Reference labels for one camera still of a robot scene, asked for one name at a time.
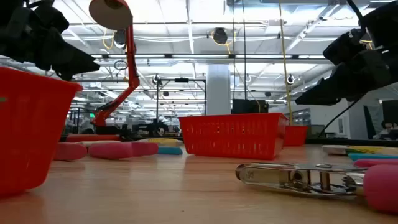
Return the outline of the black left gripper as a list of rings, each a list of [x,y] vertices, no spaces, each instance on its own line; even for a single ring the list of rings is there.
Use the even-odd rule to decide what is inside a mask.
[[[35,12],[13,12],[0,26],[0,55],[30,62],[70,81],[77,73],[100,69],[90,54],[66,43],[54,27],[45,27]]]

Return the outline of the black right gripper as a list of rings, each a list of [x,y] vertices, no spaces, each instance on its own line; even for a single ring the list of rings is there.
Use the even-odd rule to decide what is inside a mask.
[[[331,69],[295,100],[297,105],[335,105],[398,82],[398,48],[363,50]]]

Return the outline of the yellow crayon box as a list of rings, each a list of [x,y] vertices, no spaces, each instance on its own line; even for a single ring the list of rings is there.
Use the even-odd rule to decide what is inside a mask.
[[[384,154],[398,156],[398,147],[382,147],[382,146],[341,146],[341,145],[324,145],[324,152],[335,155],[348,154]]]
[[[104,140],[104,141],[80,141],[80,142],[77,142],[77,144],[81,144],[81,145],[83,145],[83,146],[85,146],[85,147],[90,147],[90,146],[95,145],[95,144],[107,144],[107,143],[116,143],[116,142],[119,142],[119,141],[112,141],[112,140]]]
[[[168,146],[168,147],[180,147],[183,145],[183,141],[172,138],[146,138],[146,139],[141,139],[140,142],[151,142],[151,143],[156,143],[158,146]]]

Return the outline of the blue eraser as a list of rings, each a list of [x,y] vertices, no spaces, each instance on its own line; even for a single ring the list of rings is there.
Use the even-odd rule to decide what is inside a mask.
[[[357,161],[359,159],[398,159],[397,155],[386,155],[386,154],[348,154],[348,157],[352,161]]]
[[[158,154],[161,155],[182,155],[183,152],[180,147],[175,146],[160,146]]]

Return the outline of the dark grey box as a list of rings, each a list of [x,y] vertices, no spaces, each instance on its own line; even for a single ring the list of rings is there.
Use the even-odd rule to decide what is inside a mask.
[[[315,139],[317,138],[322,130],[324,129],[325,125],[322,124],[312,124],[308,126],[307,129],[307,139]]]

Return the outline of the red plastic mesh basket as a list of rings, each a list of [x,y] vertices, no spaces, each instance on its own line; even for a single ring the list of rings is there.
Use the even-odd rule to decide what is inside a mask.
[[[308,126],[286,126],[283,146],[303,146]]]
[[[0,197],[44,183],[72,99],[82,89],[0,67]]]
[[[187,153],[273,160],[283,148],[287,118],[281,113],[181,117]]]

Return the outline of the dark grey panel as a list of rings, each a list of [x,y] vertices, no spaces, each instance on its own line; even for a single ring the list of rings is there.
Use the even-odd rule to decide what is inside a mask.
[[[381,105],[363,106],[366,130],[369,139],[381,140],[384,131],[384,116]]]

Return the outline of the red desk lamp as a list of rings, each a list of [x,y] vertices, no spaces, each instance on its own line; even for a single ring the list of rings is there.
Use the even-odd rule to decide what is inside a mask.
[[[129,86],[113,101],[99,107],[92,120],[94,127],[108,131],[106,119],[140,85],[135,61],[133,15],[125,0],[91,0],[89,12],[99,25],[111,30],[125,30]]]

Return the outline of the black monitor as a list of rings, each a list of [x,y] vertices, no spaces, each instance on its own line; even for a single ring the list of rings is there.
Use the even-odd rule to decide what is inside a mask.
[[[386,123],[398,124],[398,100],[383,101],[382,111]]]

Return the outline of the person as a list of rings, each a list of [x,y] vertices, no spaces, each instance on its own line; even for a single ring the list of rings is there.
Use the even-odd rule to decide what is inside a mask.
[[[382,122],[382,131],[373,136],[375,140],[398,141],[398,124]]]

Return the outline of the black box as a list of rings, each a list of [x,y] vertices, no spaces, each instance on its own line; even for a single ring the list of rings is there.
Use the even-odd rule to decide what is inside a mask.
[[[231,114],[268,113],[269,104],[264,100],[233,99]]]

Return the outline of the white building pillar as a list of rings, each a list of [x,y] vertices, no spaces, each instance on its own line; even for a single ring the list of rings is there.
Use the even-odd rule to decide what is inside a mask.
[[[210,64],[206,76],[207,115],[231,114],[229,65]]]

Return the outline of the black table frame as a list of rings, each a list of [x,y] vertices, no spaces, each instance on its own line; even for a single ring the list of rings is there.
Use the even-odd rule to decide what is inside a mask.
[[[370,139],[315,138],[315,139],[306,139],[305,144],[398,147],[398,141],[370,140]]]

